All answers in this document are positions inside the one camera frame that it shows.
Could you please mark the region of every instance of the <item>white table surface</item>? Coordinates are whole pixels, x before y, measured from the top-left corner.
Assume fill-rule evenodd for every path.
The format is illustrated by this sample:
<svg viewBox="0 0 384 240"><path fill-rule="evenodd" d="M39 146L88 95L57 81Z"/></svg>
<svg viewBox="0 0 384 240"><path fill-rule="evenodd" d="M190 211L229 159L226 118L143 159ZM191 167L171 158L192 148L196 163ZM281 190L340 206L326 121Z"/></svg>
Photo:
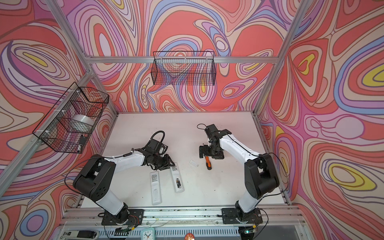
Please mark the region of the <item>white table surface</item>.
<svg viewBox="0 0 384 240"><path fill-rule="evenodd" d="M265 153L250 112L229 113L128 113L119 114L103 156L118 156L131 148L144 147L153 133L163 130L167 153L179 165L185 191L175 193L170 169L159 172L162 203L158 207L234 205L246 191L244 164L228 152L224 159L212 159L212 170L199 158L199 146L207 144L199 123L228 129L250 149ZM189 164L193 160L198 167ZM153 207L149 166L140 166L114 174L110 189L129 207ZM283 204L281 195L263 199L260 204ZM85 198L81 207L98 207Z"/></svg>

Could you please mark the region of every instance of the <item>red wire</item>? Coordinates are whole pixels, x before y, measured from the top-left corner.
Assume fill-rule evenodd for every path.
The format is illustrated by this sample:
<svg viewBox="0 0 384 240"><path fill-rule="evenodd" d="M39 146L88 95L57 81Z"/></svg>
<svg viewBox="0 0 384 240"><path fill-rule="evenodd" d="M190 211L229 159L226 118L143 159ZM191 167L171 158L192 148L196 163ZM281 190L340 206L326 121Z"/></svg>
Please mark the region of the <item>red wire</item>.
<svg viewBox="0 0 384 240"><path fill-rule="evenodd" d="M139 225L139 223L140 223L140 220L139 220L139 218L138 217L136 217L135 215L132 215L133 217L135 217L135 218L137 218L137 225Z"/></svg>
<svg viewBox="0 0 384 240"><path fill-rule="evenodd" d="M134 216L134 215L129 215L128 218L129 218L130 216L133 217L133 219L135 220L135 225L136 225L136 218L135 218L135 216Z"/></svg>

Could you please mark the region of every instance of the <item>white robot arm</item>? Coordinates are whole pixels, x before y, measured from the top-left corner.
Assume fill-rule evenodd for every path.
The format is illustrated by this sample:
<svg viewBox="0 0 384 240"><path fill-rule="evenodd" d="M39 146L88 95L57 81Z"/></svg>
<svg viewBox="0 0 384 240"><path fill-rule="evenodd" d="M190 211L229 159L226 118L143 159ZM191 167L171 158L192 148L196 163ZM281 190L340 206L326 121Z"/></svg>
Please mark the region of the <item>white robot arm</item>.
<svg viewBox="0 0 384 240"><path fill-rule="evenodd" d="M153 139L158 133L163 134L160 142ZM129 217L128 207L109 189L112 176L116 172L143 165L160 171L174 166L169 155L165 154L168 147L162 143L164 136L163 131L157 131L143 148L132 149L121 156L92 156L73 181L73 187L104 208L105 214L114 223L125 224Z"/></svg>
<svg viewBox="0 0 384 240"><path fill-rule="evenodd" d="M214 124L204 129L210 145L199 148L200 158L211 156L223 159L223 150L229 152L241 164L244 164L245 191L243 197L236 202L236 219L247 222L253 215L256 205L279 186L275 165L269 154L259 154L242 144L228 131L218 130Z"/></svg>

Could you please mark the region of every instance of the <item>aluminum frame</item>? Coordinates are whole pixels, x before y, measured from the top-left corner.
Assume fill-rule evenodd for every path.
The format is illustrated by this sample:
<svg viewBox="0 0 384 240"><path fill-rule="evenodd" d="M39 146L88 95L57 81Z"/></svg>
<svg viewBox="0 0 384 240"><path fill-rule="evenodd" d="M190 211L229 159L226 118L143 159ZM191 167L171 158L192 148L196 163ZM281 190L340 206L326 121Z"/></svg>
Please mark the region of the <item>aluminum frame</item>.
<svg viewBox="0 0 384 240"><path fill-rule="evenodd" d="M78 81L78 84L86 85L90 80L91 74L87 72L81 79ZM67 96L57 105L56 109L61 109L69 101L74 92L69 92ZM56 117L58 111L53 111L53 113L41 124L39 130L44 130L50 124L50 122ZM15 180L15 178L22 171L23 167L35 154L37 149L43 142L38 139L35 135L32 135L16 157L8 164L2 174L0 175L0 197L7 191L9 186Z"/></svg>
<svg viewBox="0 0 384 240"><path fill-rule="evenodd" d="M279 69L282 66L282 63L284 61L284 57L288 51L289 46L291 45L295 33L297 32L301 21L305 15L305 12L310 5L312 0L306 0L301 1L300 5L298 7L298 10L293 18L292 24L290 28L288 29L287 36L285 37L283 44L280 48L280 51L278 53L277 57L254 57L254 56L245 56L245 57L216 57L215 61L216 63L272 63L274 66L272 67L269 77L266 80L266 84L262 89L262 92L260 93L260 97L256 103L256 106L253 113L253 118L256 124L256 127L259 131L260 136L262 138L264 147L266 150L270 151L268 144L266 142L265 136L262 134L262 129L260 126L260 123L257 121L256 112L260 108L260 104L264 101L266 98L268 92L270 91L270 88L272 87L272 84L277 77L277 74L279 72ZM80 62L84 65L85 69L87 70L86 73L86 82L79 81L79 86L84 86L83 84L87 84L90 78L94 79L94 84L96 87L106 92L105 87L101 83L98 76L95 74L94 69L92 67L93 63L152 63L153 57L151 56L144 56L144 57L95 57L95 56L87 56L82 49L78 39L75 37L74 32L72 31L68 20L66 19L63 11L57 4L56 0L46 0L46 3L48 7L50 8L53 16L57 20L57 23L61 27L64 37L68 40L68 42L71 43L72 47L74 48L75 52L77 53L77 56L80 60ZM115 114L114 123L116 122L117 112L114 108L113 104L110 104L111 111ZM109 131L109 134L101 148L102 152L105 148L105 145L108 141L109 135L112 131ZM28 162L29 158L35 153L37 148L40 146L39 140L32 139L20 153L15 157L15 159L10 163L10 165L7 166L7 168L3 171L3 174L0 177L0 196L3 194L2 191L5 192L5 190L9 187L9 185L13 182L14 178L18 175L18 173L21 171L23 166ZM290 204L289 198L286 197L286 200L288 202L288 205ZM305 220L303 216L301 215L301 211L296 206L288 206L288 205L263 205L260 206L264 208L268 216L270 217L270 222L268 224L270 225L305 225ZM168 226L199 226L199 225L211 225L211 226L217 226L220 222L222 222L221 218L217 217L217 214L221 214L221 208L223 206L204 206L204 207L147 207L145 209L144 217L148 218L148 223L155 224L156 221L170 221L171 224L167 224ZM97 217L97 214L102 212L101 208L94 208L94 209L80 209L80 208L73 208L68 209L61 221L61 225L64 223L70 221L75 222L79 226L84 226L86 228L97 228L101 224L101 219Z"/></svg>
<svg viewBox="0 0 384 240"><path fill-rule="evenodd" d="M223 225L221 208L234 206L196 206L196 207L136 207L129 209L144 209L142 227L152 225L158 227L167 223L167 227L190 226L218 226ZM268 225L306 225L305 219L298 206L288 205L260 205L269 217ZM102 208L73 208L67 209L63 214L60 225L67 223L81 224L87 222L91 227L101 225L102 218L98 214L104 212ZM266 223L266 215L262 212L263 222ZM225 224L227 226L248 226L249 224Z"/></svg>
<svg viewBox="0 0 384 240"><path fill-rule="evenodd" d="M52 15L56 19L57 23L59 24L61 30L63 31L63 35L66 38L66 40L72 45L73 49L75 50L78 59L80 62L83 64L85 69L89 71L93 75L93 83L97 87L98 90L103 91L107 93L105 87L101 83L99 77L95 73L92 64L90 64L86 59L85 59L85 52L82 49L78 39L75 37L75 34L67 20L67 18L64 15L64 12L62 11L61 7L58 5L56 0L46 0L46 4L51 10ZM109 102L108 103L109 108L111 109L112 113L116 116L117 111L114 107L114 105Z"/></svg>
<svg viewBox="0 0 384 240"><path fill-rule="evenodd" d="M263 147L265 149L266 152L272 152L272 149L270 149L269 145L268 145L268 142L265 138L265 135L263 134L263 129L262 129L262 126L260 125L260 122L258 121L257 117L255 115L252 115L252 118L253 118L253 121L255 123L255 126L256 126L256 129L257 131L259 132L259 135L260 135L260 138L262 140L262 143L263 143ZM275 169L277 169L276 165L278 163L276 163L275 161L273 161L273 164L275 165ZM283 191L285 189L285 186L283 184L283 181L281 180L281 175L278 173L277 174L278 178L279 178L279 181L280 181L280 190ZM288 204L288 205L291 205L292 202L291 202L291 199L288 195L288 193L286 191L282 192L283 196L284 196L284 200L285 202Z"/></svg>
<svg viewBox="0 0 384 240"><path fill-rule="evenodd" d="M205 57L183 57L186 59L196 59ZM111 56L86 56L85 59L88 63L153 63L154 58L152 56L125 56L125 57L111 57ZM277 63L277 57L253 57L253 56L245 56L245 57L216 57L215 63Z"/></svg>
<svg viewBox="0 0 384 240"><path fill-rule="evenodd" d="M285 55L288 53L289 47L291 46L297 30L299 29L303 18L305 16L305 13L308 10L308 7L311 5L312 0L303 0L300 2L299 7L295 13L295 16L293 17L292 23L288 29L287 35L285 36L285 39L283 41L283 44L281 45L279 54L278 54L278 61L277 63L272 67L268 79L260 93L259 98L257 99L255 108L253 109L253 112L256 113L260 107L261 104L265 101L265 98L267 97L267 94L270 92L272 84L276 80L276 77L278 76L278 73L283 66Z"/></svg>

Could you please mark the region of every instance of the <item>black cable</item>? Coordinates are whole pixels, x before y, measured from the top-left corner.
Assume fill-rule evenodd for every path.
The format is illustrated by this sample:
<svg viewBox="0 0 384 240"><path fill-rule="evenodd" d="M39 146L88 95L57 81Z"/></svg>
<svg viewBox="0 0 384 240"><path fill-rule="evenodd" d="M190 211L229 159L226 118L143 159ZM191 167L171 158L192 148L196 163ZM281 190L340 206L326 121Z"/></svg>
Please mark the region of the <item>black cable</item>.
<svg viewBox="0 0 384 240"><path fill-rule="evenodd" d="M67 186L67 188L69 188L70 190L72 190L73 192L75 192L75 193L77 193L77 194L82 195L82 193L80 193L80 192L78 192L78 191L75 191L75 190L73 190L72 188L70 188L70 187L68 186L67 182L66 182L66 179L68 178L68 174L69 174L70 172L72 172L73 169L75 169L77 166L79 166L79 165L82 164L83 162L89 161L89 160L91 160L91 159L93 159L93 158L100 158L100 157L91 157L90 159L87 159L87 160L82 161L81 163L79 163L79 164L77 164L76 166L74 166L74 167L73 167L73 168L72 168L72 169L65 175L65 178L64 178L64 184Z"/></svg>
<svg viewBox="0 0 384 240"><path fill-rule="evenodd" d="M199 123L199 124L196 126L198 129L205 130L205 128L199 128L199 125L204 125L205 128L207 128L207 126L206 126L204 123Z"/></svg>
<svg viewBox="0 0 384 240"><path fill-rule="evenodd" d="M103 157L103 158L108 158L108 159L115 159L115 158L119 158L119 157L125 157L124 155L121 155L121 156L117 156L117 157Z"/></svg>
<svg viewBox="0 0 384 240"><path fill-rule="evenodd" d="M284 167L282 161L280 160L280 158L279 158L274 152L269 152L268 154L273 154L273 155L276 156L277 160L279 160L279 162L280 162L280 164L281 164L281 166L282 166L282 168L283 168L283 170L284 170L284 172L285 172L285 167ZM290 175L290 174L288 174L288 175L285 175L285 174L284 174L284 177L287 177L287 183L288 183L288 184L287 184L287 187L286 187L284 190L282 190L281 193L279 193L279 194L282 194L283 192L287 191L287 189L289 188L289 175Z"/></svg>
<svg viewBox="0 0 384 240"><path fill-rule="evenodd" d="M267 225L268 222L269 222L268 214L264 211L264 209L260 209L260 208L258 208L258 209L261 210L261 211L263 211L263 212L265 213L265 215L266 215L266 224L264 225L263 229L261 229L260 232L259 232L256 236L253 237L253 239L255 239L258 235L260 235L260 233L265 229L266 225Z"/></svg>
<svg viewBox="0 0 384 240"><path fill-rule="evenodd" d="M163 134L163 137L161 138L161 141L160 141L160 142L163 142L164 137L166 136L166 133L165 133L164 131L161 131L161 130L155 132L155 133L152 135L152 137L151 137L150 139L153 139L153 137L154 137L156 134L158 134L158 133L162 133L162 134Z"/></svg>
<svg viewBox="0 0 384 240"><path fill-rule="evenodd" d="M109 240L111 240L111 239L109 238L108 234L107 234L107 230L105 230L105 225L103 225L103 227L104 227L105 235L107 236L107 238L108 238Z"/></svg>

